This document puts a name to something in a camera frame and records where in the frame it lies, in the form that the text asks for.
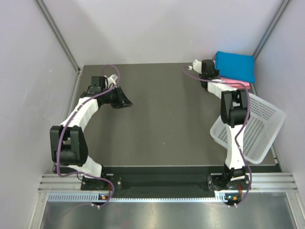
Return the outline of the left aluminium corner post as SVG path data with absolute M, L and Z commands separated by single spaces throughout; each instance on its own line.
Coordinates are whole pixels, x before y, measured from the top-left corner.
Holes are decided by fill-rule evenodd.
M 42 13 L 43 17 L 45 18 L 48 26 L 50 27 L 52 33 L 54 34 L 56 40 L 58 41 L 59 45 L 61 46 L 63 52 L 65 53 L 66 57 L 68 58 L 70 64 L 74 68 L 74 70 L 78 73 L 80 71 L 80 67 L 78 66 L 75 58 L 73 57 L 72 52 L 70 51 L 62 33 L 60 32 L 58 26 L 56 25 L 55 20 L 51 16 L 45 2 L 43 0 L 34 0 L 35 4 L 37 5 L 38 9 Z

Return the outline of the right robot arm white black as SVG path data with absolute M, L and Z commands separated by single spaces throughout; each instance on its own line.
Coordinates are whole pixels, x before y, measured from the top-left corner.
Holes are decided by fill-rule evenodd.
M 244 129 L 249 118 L 249 94 L 242 83 L 227 82 L 220 77 L 213 60 L 194 61 L 193 70 L 199 73 L 201 85 L 221 99 L 220 118 L 227 132 L 227 156 L 221 177 L 210 181 L 211 188 L 235 188 L 246 178 L 243 152 Z

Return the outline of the folded pink t shirt stack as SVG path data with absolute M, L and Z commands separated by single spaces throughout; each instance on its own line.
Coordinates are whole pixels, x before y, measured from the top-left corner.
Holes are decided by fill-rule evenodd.
M 202 60 L 201 62 L 202 62 L 202 72 L 206 71 L 206 70 L 212 71 L 214 69 L 219 70 L 218 68 L 216 68 L 216 60 L 206 59 L 206 60 Z M 245 86 L 247 89 L 251 88 L 250 83 L 221 76 L 220 72 L 219 72 L 218 79 L 205 80 L 205 82 L 202 82 L 202 87 L 204 87 L 205 89 L 207 89 L 207 87 L 208 87 L 208 81 L 212 81 L 215 83 L 228 83 L 230 87 L 237 88 L 237 89 L 242 89 L 243 86 Z

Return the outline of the aluminium corner post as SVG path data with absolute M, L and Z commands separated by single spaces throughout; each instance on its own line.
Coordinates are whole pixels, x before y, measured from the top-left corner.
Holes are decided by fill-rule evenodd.
M 277 27 L 279 21 L 281 20 L 281 18 L 285 14 L 285 12 L 288 9 L 291 2 L 292 2 L 292 0 L 282 0 L 280 2 L 280 5 L 279 5 L 278 9 L 276 10 L 276 12 L 275 12 L 274 16 L 272 17 L 271 21 L 269 22 L 265 32 L 263 33 L 263 36 L 261 37 L 261 39 L 260 39 L 260 41 L 259 41 L 259 43 L 258 43 L 258 45 L 257 45 L 257 47 L 256 47 L 256 49 L 253 53 L 254 60 L 256 60 L 258 58 L 258 56 L 260 55 L 261 51 L 265 47 L 267 41 L 271 37 L 272 33 L 274 32 L 275 28 Z
M 60 32 L 58 26 L 56 25 L 55 20 L 51 16 L 45 2 L 43 0 L 34 0 L 35 4 L 37 5 L 38 9 L 42 13 L 43 17 L 45 18 L 48 26 L 50 27 L 52 33 L 54 34 L 56 40 L 58 41 L 59 45 L 61 46 L 63 52 L 65 53 L 66 57 L 68 58 L 70 64 L 74 68 L 74 70 L 78 73 L 80 71 L 80 67 L 78 66 L 75 58 L 73 57 L 72 52 L 70 51 L 62 33 Z

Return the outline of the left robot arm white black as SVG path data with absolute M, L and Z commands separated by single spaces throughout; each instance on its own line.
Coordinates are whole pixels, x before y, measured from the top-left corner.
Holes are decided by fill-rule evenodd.
M 93 115 L 105 104 L 113 109 L 131 107 L 133 103 L 118 86 L 119 76 L 93 76 L 91 85 L 83 92 L 77 105 L 60 125 L 50 129 L 51 157 L 57 174 L 65 177 L 61 166 L 73 169 L 72 174 L 91 179 L 97 189 L 108 184 L 103 166 L 89 156 L 84 130 Z

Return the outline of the right aluminium corner post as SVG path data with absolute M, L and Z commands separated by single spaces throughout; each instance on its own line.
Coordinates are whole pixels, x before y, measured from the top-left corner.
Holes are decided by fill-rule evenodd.
M 292 2 L 292 0 L 282 0 L 280 2 L 280 5 L 279 5 L 278 9 L 276 10 L 276 12 L 275 12 L 274 16 L 272 17 L 271 21 L 269 22 L 265 32 L 263 33 L 263 36 L 261 37 L 261 39 L 260 39 L 260 41 L 259 41 L 259 43 L 258 43 L 258 45 L 257 45 L 257 47 L 256 47 L 256 49 L 253 53 L 254 60 L 256 60 L 258 58 L 258 56 L 260 55 L 261 51 L 265 47 L 267 41 L 271 37 L 272 33 L 274 32 L 275 28 L 277 27 L 279 21 L 281 20 L 281 18 L 285 14 L 285 12 L 288 9 L 291 2 Z

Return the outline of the aluminium frame rail front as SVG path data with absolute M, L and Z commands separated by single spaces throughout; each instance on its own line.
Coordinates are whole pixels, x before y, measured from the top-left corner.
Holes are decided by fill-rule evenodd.
M 59 177 L 57 174 L 42 176 L 40 192 L 76 192 L 86 183 L 76 175 Z M 252 173 L 251 192 L 297 192 L 298 188 L 291 173 Z

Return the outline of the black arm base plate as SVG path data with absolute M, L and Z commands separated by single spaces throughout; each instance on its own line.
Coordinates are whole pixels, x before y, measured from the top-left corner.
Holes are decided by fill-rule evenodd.
M 207 176 L 223 166 L 105 167 L 114 198 L 207 198 Z

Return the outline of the white perforated plastic basket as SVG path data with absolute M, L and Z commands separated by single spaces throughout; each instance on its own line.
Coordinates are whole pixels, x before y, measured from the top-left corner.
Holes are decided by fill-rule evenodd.
M 285 114 L 276 106 L 250 93 L 250 117 L 243 127 L 244 118 L 231 127 L 218 117 L 210 134 L 213 139 L 227 149 L 225 164 L 229 168 L 240 169 L 244 160 L 260 164 L 274 142 Z

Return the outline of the blue t shirt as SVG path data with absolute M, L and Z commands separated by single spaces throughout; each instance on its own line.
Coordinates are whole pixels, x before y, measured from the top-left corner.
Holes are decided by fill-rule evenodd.
M 215 68 L 224 78 L 255 82 L 254 57 L 218 51 L 215 55 Z

